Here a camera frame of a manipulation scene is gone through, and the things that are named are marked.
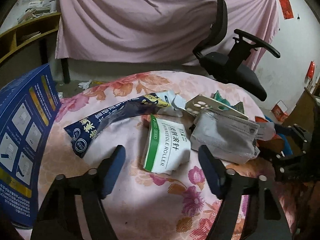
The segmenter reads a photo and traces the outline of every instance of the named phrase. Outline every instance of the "desk leg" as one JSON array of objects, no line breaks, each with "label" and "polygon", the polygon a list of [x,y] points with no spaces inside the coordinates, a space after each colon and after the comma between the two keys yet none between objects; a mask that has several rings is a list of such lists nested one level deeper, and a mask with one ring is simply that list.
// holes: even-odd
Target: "desk leg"
[{"label": "desk leg", "polygon": [[42,39],[39,40],[39,52],[40,52],[40,58],[41,58],[41,64],[48,63],[48,52],[47,52],[47,40]]},{"label": "desk leg", "polygon": [[61,67],[62,67],[62,73],[63,73],[63,81],[65,84],[69,84],[70,74],[69,74],[68,58],[61,59]]}]

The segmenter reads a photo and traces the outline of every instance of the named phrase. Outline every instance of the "blue box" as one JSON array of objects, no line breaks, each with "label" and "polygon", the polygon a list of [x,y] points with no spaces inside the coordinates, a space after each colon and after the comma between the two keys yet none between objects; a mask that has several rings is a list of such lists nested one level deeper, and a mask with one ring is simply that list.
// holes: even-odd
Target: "blue box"
[{"label": "blue box", "polygon": [[17,225],[36,219],[39,169],[60,106],[49,64],[0,90],[0,208]]}]

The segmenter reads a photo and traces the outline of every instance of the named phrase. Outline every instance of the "instruction diagram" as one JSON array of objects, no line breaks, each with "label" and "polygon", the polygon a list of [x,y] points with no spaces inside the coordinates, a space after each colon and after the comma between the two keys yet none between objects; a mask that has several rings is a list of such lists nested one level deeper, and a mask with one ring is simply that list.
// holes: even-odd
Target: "instruction diagram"
[{"label": "instruction diagram", "polygon": [[20,155],[16,176],[30,185],[33,162],[22,152]]},{"label": "instruction diagram", "polygon": [[13,124],[21,133],[21,135],[24,134],[30,120],[31,120],[31,115],[26,109],[26,106],[24,105],[24,103],[22,103],[22,105],[19,107],[19,109],[17,110],[17,112],[12,118]]},{"label": "instruction diagram", "polygon": [[9,171],[12,171],[14,159],[18,151],[18,146],[5,133],[0,144],[0,162]]},{"label": "instruction diagram", "polygon": [[36,126],[36,124],[33,123],[31,125],[30,130],[28,132],[28,135],[26,137],[26,141],[34,151],[37,151],[37,147],[38,147],[41,135],[42,134],[39,131],[39,129]]}]

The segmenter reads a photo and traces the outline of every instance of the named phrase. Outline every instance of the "yellow label stripe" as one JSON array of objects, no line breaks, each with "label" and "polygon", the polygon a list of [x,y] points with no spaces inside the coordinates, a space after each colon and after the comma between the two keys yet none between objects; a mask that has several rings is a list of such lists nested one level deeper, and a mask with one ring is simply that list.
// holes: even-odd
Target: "yellow label stripe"
[{"label": "yellow label stripe", "polygon": [[56,106],[54,105],[54,102],[53,102],[53,99],[51,97],[51,94],[50,94],[50,91],[49,91],[49,88],[48,88],[48,84],[47,84],[47,81],[45,80],[45,77],[44,76],[41,76],[41,81],[42,81],[42,85],[44,87],[44,91],[49,99],[49,102],[50,102],[50,105],[53,109],[53,111],[56,110]]},{"label": "yellow label stripe", "polygon": [[24,196],[31,198],[31,189],[23,186],[20,182],[16,179],[12,178],[7,172],[0,168],[0,179],[7,184],[9,187],[15,189],[19,193],[23,194]]},{"label": "yellow label stripe", "polygon": [[36,108],[38,109],[38,112],[39,112],[40,116],[42,117],[42,120],[44,121],[44,124],[46,126],[48,126],[49,125],[48,118],[46,117],[46,115],[45,115],[45,113],[44,113],[44,111],[43,111],[43,109],[42,109],[42,107],[40,105],[39,99],[37,98],[33,87],[29,88],[29,93],[31,95],[31,98],[32,98],[33,102],[35,103]]}]

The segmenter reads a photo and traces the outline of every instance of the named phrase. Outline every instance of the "green stripe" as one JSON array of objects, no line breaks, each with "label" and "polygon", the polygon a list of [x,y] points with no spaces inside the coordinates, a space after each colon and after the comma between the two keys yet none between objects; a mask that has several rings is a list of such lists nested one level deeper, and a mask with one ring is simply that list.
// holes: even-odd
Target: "green stripe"
[{"label": "green stripe", "polygon": [[159,126],[157,123],[157,119],[154,117],[154,115],[151,115],[151,140],[150,140],[150,147],[147,153],[147,161],[145,169],[147,171],[152,171],[153,163],[155,162],[156,158],[156,152],[158,150],[158,144],[159,144]]}]

